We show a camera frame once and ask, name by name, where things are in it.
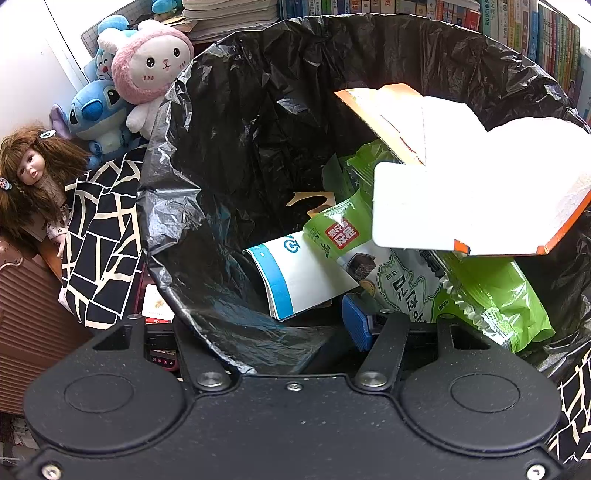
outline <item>green chip bag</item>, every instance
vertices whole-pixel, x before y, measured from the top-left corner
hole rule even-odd
[[[451,313],[513,352],[554,335],[548,315],[511,257],[465,257],[378,247],[371,239],[374,168],[393,161],[376,140],[346,160],[359,190],[304,225],[304,233],[376,301],[417,322]]]

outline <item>brown doll hair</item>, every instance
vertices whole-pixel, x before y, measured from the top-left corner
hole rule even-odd
[[[46,129],[30,125],[7,136],[0,145],[0,177],[7,179],[12,188],[0,189],[0,227],[14,236],[21,236],[21,226],[40,213],[49,222],[61,223],[61,205],[43,189],[25,185],[17,176],[17,169],[25,152],[32,148],[45,160],[45,174],[62,188],[86,170],[89,153],[63,138],[53,135],[40,138]]]

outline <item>pink bunny plush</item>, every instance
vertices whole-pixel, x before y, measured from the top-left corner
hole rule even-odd
[[[193,58],[193,45],[173,27],[145,20],[138,33],[127,37],[107,28],[99,35],[99,47],[115,55],[111,71],[121,97],[136,105],[127,117],[127,128],[150,139],[164,94]]]

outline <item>stack of books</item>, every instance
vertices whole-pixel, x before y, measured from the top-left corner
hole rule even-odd
[[[193,43],[220,40],[239,30],[261,29],[278,20],[277,0],[183,0],[183,17],[197,21]]]
[[[360,13],[411,14],[478,30],[478,0],[280,0],[280,17]]]

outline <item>stuffed toy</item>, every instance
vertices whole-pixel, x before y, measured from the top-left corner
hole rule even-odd
[[[152,0],[152,12],[166,14],[183,7],[183,0]]]
[[[117,91],[136,105],[127,117],[127,127],[149,140],[164,94],[193,58],[193,45],[175,28],[154,20],[140,23],[132,37],[107,28],[98,43],[115,55],[111,69]]]
[[[127,37],[137,33],[137,30],[129,29],[129,22],[123,15],[111,15],[105,18],[96,27],[98,35],[103,33],[107,28],[115,28],[125,33]],[[111,64],[113,63],[113,54],[99,48],[95,57],[96,63],[96,78],[98,80],[113,80],[111,75]]]
[[[90,82],[73,98],[70,109],[57,117],[56,107],[50,118],[60,134],[67,130],[88,141],[92,153],[88,168],[93,170],[128,150],[131,133],[125,127],[129,104],[121,98],[110,80]]]

